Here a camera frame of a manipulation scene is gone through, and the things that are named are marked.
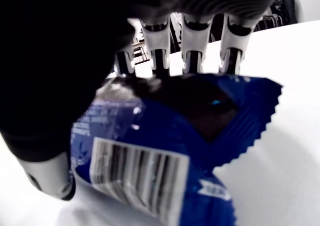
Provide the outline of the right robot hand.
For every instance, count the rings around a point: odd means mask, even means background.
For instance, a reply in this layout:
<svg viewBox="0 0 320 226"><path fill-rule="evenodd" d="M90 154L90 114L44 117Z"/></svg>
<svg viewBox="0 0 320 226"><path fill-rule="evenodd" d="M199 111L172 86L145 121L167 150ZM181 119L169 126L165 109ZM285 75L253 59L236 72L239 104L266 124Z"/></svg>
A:
<svg viewBox="0 0 320 226"><path fill-rule="evenodd" d="M69 201L75 193L70 137L115 56L132 44L130 18L155 50L170 51L171 13L183 14L185 72L193 72L200 25L224 14L221 73L235 74L249 37L274 0L0 0L0 130L39 191Z"/></svg>

